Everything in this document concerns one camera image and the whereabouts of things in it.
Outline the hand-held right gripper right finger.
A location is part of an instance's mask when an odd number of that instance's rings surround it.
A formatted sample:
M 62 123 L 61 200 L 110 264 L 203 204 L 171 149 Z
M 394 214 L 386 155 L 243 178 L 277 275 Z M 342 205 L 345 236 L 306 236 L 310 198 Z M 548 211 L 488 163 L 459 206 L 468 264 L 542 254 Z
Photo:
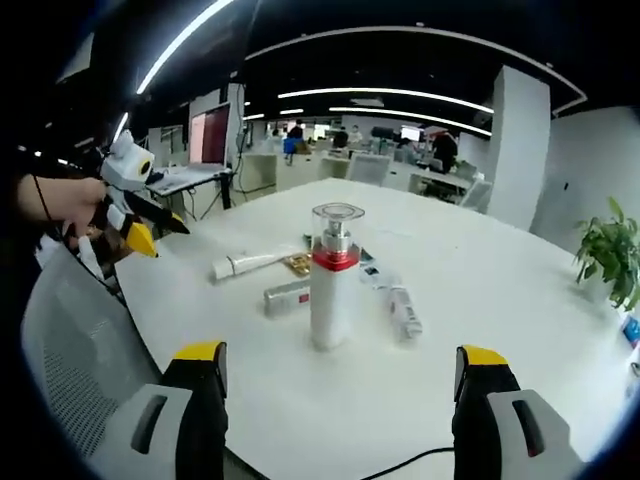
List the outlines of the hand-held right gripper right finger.
M 456 479 L 572 479 L 582 470 L 568 423 L 521 388 L 497 352 L 457 348 L 453 400 Z

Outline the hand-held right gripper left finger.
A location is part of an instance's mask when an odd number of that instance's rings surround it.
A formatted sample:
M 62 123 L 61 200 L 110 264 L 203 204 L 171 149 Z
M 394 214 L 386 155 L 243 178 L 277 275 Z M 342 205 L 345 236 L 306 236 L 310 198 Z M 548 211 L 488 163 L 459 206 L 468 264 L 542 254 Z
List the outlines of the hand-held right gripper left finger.
M 228 430 L 227 343 L 174 354 L 105 426 L 90 458 L 100 479 L 222 479 Z

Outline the person's left hand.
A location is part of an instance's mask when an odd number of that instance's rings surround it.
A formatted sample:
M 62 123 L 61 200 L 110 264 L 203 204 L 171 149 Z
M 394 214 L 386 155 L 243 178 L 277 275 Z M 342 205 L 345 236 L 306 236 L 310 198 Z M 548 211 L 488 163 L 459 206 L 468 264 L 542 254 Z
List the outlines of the person's left hand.
M 77 232 L 84 230 L 105 199 L 106 185 L 95 178 L 68 180 L 64 190 L 61 217 L 74 224 Z

